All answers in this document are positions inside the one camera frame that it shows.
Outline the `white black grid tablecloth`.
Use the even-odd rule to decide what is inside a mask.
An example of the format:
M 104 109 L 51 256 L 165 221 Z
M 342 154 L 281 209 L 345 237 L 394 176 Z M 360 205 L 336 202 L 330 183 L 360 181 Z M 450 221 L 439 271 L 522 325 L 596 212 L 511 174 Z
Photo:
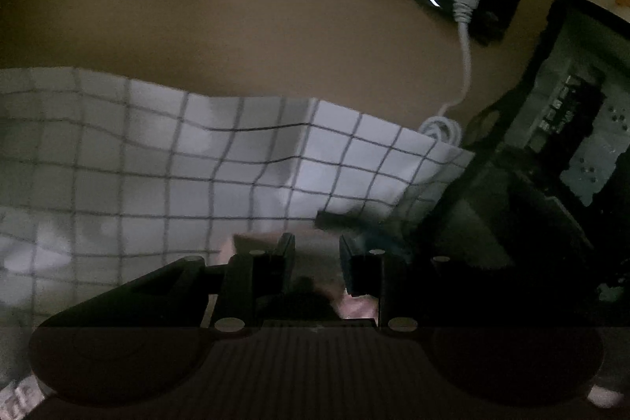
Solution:
M 393 247 L 472 155 L 316 99 L 207 97 L 72 67 L 1 74 L 6 419 L 422 419 L 421 346 L 378 320 L 213 331 L 213 267 L 319 210 Z

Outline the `open computer case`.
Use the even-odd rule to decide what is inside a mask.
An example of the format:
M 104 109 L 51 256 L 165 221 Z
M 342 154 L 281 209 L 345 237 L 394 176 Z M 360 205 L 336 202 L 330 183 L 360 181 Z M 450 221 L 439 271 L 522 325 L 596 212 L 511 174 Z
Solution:
M 473 160 L 408 242 L 555 292 L 629 296 L 629 25 L 554 0 L 521 81 L 478 113 Z

